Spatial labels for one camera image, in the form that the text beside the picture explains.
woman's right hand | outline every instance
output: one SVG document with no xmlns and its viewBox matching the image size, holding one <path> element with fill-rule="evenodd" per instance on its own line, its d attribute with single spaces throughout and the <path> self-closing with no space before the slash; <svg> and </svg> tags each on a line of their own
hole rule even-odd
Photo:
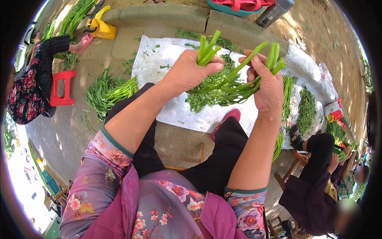
<svg viewBox="0 0 382 239">
<path fill-rule="evenodd" d="M 251 50 L 245 50 L 244 54 L 248 56 L 251 52 Z M 239 62 L 243 62 L 244 59 L 245 57 L 240 57 Z M 251 58 L 248 64 L 250 68 L 247 70 L 247 81 L 255 80 L 257 75 L 261 76 L 260 88 L 254 94 L 259 113 L 272 112 L 281 116 L 284 102 L 283 77 L 280 72 L 273 75 L 264 65 L 266 61 L 267 58 L 261 54 Z"/>
<path fill-rule="evenodd" d="M 337 168 L 338 164 L 340 163 L 340 159 L 338 157 L 338 154 L 332 153 L 332 157 L 330 158 L 329 166 L 327 171 L 332 174 L 334 170 Z"/>
</svg>

plaid shirt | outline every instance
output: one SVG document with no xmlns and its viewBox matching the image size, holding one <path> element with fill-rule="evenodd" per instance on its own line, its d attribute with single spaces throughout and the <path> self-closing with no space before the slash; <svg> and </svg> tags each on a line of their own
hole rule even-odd
<svg viewBox="0 0 382 239">
<path fill-rule="evenodd" d="M 338 187 L 338 197 L 340 199 L 349 198 L 355 192 L 356 187 L 354 171 L 350 170 L 346 179 L 341 180 L 341 184 Z"/>
</svg>

stainless steel bottle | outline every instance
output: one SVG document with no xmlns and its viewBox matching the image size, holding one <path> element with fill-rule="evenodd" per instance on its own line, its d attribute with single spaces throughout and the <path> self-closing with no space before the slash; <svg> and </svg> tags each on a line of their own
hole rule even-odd
<svg viewBox="0 0 382 239">
<path fill-rule="evenodd" d="M 265 11 L 256 19 L 257 25 L 262 28 L 269 27 L 282 15 L 284 15 L 295 4 L 293 0 L 275 0 L 275 4 L 267 7 Z"/>
</svg>

blue crate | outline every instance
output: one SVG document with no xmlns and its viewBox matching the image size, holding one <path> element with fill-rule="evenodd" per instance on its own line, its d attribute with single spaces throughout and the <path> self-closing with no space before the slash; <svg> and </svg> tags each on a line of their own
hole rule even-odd
<svg viewBox="0 0 382 239">
<path fill-rule="evenodd" d="M 48 184 L 48 187 L 50 187 L 53 193 L 58 194 L 60 190 L 58 189 L 58 186 L 56 182 L 54 181 L 54 179 L 52 178 L 52 176 L 50 176 L 50 174 L 46 170 L 42 171 L 41 175 L 45 179 L 45 181 Z"/>
</svg>

knee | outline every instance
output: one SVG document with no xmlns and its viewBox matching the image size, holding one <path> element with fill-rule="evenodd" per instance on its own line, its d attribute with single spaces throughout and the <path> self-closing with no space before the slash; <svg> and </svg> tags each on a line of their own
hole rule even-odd
<svg viewBox="0 0 382 239">
<path fill-rule="evenodd" d="M 330 133 L 320 134 L 321 145 L 323 148 L 330 149 L 333 152 L 334 149 L 334 137 Z"/>
</svg>

